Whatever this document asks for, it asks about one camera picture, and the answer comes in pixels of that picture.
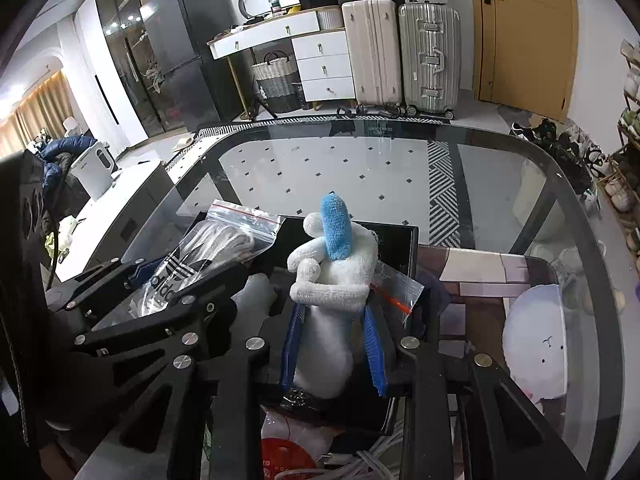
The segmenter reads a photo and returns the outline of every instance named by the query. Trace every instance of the red sticker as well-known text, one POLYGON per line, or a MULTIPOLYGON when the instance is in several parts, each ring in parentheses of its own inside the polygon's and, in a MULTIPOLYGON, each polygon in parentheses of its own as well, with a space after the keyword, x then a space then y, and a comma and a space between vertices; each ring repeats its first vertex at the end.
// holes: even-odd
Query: red sticker
MULTIPOLYGON (((281 471, 290 469, 315 469, 316 462, 302 447, 281 438, 262 439, 262 471, 264 480, 273 480, 281 471)), ((287 480, 306 480, 315 475, 287 476, 287 480)))

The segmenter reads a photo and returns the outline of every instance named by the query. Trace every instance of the white drawer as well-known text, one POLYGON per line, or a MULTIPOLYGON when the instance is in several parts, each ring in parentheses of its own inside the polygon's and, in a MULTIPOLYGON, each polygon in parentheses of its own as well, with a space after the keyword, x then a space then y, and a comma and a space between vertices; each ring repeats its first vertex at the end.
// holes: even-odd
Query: white drawer
POLYGON ((291 42, 296 53, 296 59, 349 53, 347 35, 343 30, 311 34, 304 38, 294 38, 291 42))
POLYGON ((356 97, 356 92, 353 89, 353 78, 351 77, 332 77, 331 79, 303 81, 302 88, 305 91, 305 99, 307 101, 355 99, 356 97))
POLYGON ((302 81, 333 77, 352 77, 349 54, 299 59, 298 71, 300 72, 300 79, 302 79, 302 81))
POLYGON ((213 57, 228 56, 246 48, 281 40, 290 36, 298 36, 320 30, 318 16, 315 12, 299 12, 291 16, 275 18, 246 28, 219 40, 209 43, 213 57))

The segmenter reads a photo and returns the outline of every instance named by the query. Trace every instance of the wooden door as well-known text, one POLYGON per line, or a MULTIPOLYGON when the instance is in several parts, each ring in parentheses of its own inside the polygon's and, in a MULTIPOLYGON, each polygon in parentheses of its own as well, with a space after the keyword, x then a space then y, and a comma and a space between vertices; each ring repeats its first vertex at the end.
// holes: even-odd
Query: wooden door
POLYGON ((574 84, 576 0, 474 0, 482 101, 563 121, 574 84))

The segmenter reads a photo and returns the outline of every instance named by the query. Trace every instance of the glass tabletop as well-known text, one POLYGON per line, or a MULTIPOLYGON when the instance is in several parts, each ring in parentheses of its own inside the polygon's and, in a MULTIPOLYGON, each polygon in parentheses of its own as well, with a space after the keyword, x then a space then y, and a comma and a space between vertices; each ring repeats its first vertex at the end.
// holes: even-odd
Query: glass tabletop
POLYGON ((123 261, 172 250, 214 199, 303 217, 334 192, 353 221, 416 226, 416 279, 435 275, 452 298, 440 352, 492 355, 591 477, 605 477, 622 409, 620 325, 588 206, 550 156, 448 124, 243 128, 178 181, 123 261))

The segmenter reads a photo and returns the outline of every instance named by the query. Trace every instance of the glass door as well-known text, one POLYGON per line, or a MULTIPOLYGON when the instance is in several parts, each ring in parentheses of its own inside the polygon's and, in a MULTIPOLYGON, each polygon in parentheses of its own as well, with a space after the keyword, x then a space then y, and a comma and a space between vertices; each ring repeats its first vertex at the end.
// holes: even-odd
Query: glass door
POLYGON ((140 0, 96 0, 107 45, 122 86, 149 137, 184 126, 140 17, 140 0))

